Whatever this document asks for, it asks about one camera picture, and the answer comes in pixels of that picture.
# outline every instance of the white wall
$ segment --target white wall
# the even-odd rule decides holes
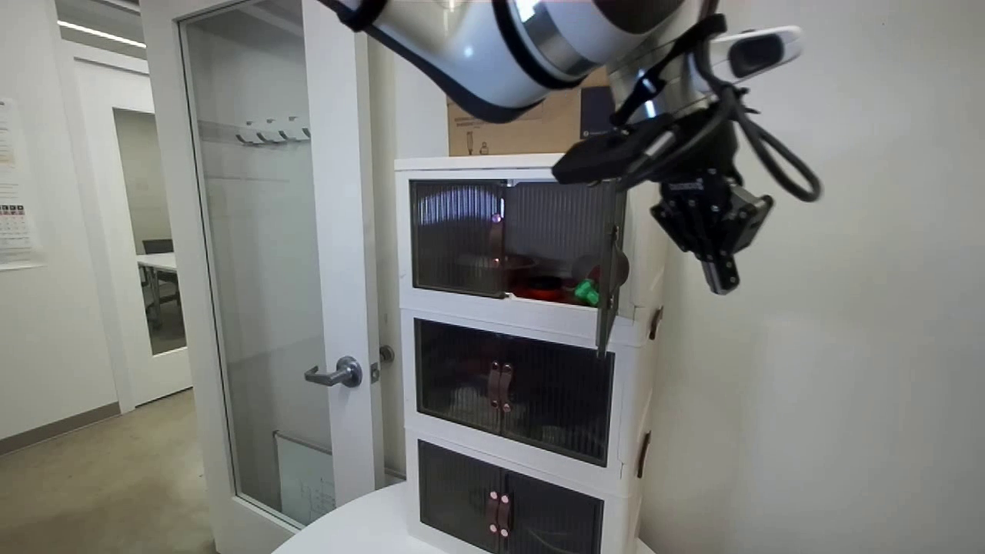
[[[22,109],[44,263],[0,275],[0,438],[113,405],[54,2],[4,0],[0,96]]]
[[[761,105],[828,196],[780,196],[735,295],[674,275],[646,540],[985,550],[985,2],[741,0],[751,22],[808,27]]]

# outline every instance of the cardboard box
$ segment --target cardboard box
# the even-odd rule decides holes
[[[607,86],[605,73],[590,73],[586,86]],[[485,122],[450,103],[450,153],[564,153],[581,137],[581,91],[551,93],[538,109],[515,122]]]

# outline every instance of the shelf unit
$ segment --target shelf unit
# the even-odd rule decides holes
[[[637,545],[666,268],[655,196],[562,188],[554,160],[397,164],[406,475],[415,533],[446,550]],[[621,236],[621,264],[607,236]]]

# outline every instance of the white round table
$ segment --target white round table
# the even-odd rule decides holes
[[[406,485],[365,495],[314,519],[274,554],[446,554],[412,537]]]

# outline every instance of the glass cabinet door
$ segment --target glass cabinet door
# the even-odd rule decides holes
[[[605,306],[626,196],[595,185],[412,178],[412,286]]]
[[[607,465],[612,358],[415,319],[420,412]]]
[[[503,554],[598,554],[605,503],[420,442],[422,525]]]

